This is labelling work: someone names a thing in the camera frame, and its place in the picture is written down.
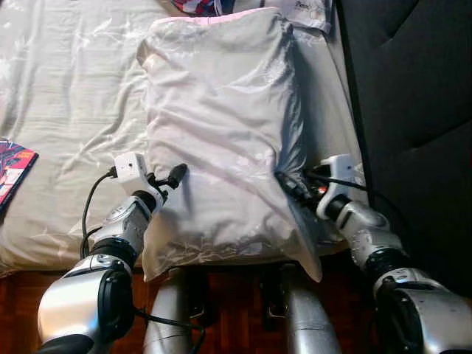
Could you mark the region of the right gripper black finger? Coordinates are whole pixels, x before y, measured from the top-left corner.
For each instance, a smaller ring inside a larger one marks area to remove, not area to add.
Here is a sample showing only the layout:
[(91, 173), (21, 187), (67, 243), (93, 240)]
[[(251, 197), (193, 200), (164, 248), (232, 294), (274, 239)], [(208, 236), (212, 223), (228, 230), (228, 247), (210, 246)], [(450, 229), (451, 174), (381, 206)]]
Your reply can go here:
[(274, 173), (281, 189), (301, 206), (309, 203), (309, 189), (303, 175), (277, 171)]

